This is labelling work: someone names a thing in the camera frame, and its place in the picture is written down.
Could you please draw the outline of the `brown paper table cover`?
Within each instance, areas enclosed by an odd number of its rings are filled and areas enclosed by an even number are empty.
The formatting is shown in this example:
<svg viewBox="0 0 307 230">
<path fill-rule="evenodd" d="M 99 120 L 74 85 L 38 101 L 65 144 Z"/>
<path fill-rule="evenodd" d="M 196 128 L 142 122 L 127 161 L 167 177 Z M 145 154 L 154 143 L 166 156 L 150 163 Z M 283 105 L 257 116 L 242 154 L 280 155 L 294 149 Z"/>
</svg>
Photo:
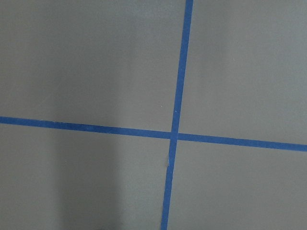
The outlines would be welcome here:
<svg viewBox="0 0 307 230">
<path fill-rule="evenodd" d="M 3 0 L 3 230 L 304 230 L 304 0 Z"/>
</svg>

